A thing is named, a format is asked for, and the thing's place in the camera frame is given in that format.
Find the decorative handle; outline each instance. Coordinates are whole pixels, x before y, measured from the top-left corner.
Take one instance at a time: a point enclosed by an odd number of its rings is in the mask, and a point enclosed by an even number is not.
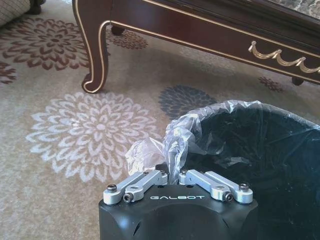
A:
[[[295,60],[295,61],[285,61],[281,58],[280,54],[282,52],[281,49],[278,49],[272,53],[269,54],[262,54],[260,52],[258,52],[257,48],[256,48],[256,41],[252,41],[251,42],[251,46],[249,47],[248,51],[250,53],[253,53],[253,55],[255,57],[257,57],[258,59],[276,59],[276,61],[278,62],[278,64],[280,64],[281,66],[285,66],[285,67],[289,67],[289,66],[293,66],[296,65],[297,67],[299,67],[301,69],[302,72],[307,73],[307,74],[312,74],[315,72],[318,72],[320,74],[320,66],[317,68],[308,68],[305,66],[304,61],[306,60],[306,58],[304,56],[300,57],[299,59]]]

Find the brown flower pattern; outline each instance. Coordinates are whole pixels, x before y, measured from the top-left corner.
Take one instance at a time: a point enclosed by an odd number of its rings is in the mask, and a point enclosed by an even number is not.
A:
[[[22,18],[0,33],[0,51],[14,63],[57,71],[89,67],[79,28],[73,23],[42,18]]]
[[[0,61],[0,88],[17,79],[16,70],[9,64]]]
[[[259,81],[261,84],[265,85],[271,91],[278,92],[278,93],[282,93],[284,91],[278,82],[273,81],[270,78],[266,78],[265,76],[262,76],[262,77],[259,77]]]
[[[126,49],[144,49],[148,46],[148,42],[143,37],[132,31],[125,30],[120,36],[116,36],[108,28],[105,35],[107,41]]]

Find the floor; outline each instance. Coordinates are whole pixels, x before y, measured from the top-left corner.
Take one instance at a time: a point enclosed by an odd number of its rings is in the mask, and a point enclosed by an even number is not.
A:
[[[2,239],[99,239],[98,202],[127,176],[124,154],[191,109],[259,100],[320,124],[318,85],[130,31],[106,41],[107,83],[91,95],[70,1],[0,28]]]

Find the black trash can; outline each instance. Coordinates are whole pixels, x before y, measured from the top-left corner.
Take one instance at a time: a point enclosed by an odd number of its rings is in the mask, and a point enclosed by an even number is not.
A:
[[[179,148],[185,135],[167,134],[171,166],[180,158],[184,168],[249,183],[259,204],[259,240],[319,240],[320,127],[257,101],[220,106],[194,111],[201,129],[186,127],[192,137],[185,160]],[[182,127],[173,125],[171,133]]]

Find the sofa leg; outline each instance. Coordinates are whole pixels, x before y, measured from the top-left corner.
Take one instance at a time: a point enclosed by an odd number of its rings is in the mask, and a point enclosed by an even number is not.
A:
[[[300,86],[305,80],[303,80],[302,78],[293,76],[291,81],[294,85]]]
[[[30,10],[26,12],[26,14],[38,15],[41,13],[41,0],[33,0],[31,1]]]
[[[111,32],[113,35],[120,36],[125,31],[124,28],[118,27],[118,26],[112,26]]]

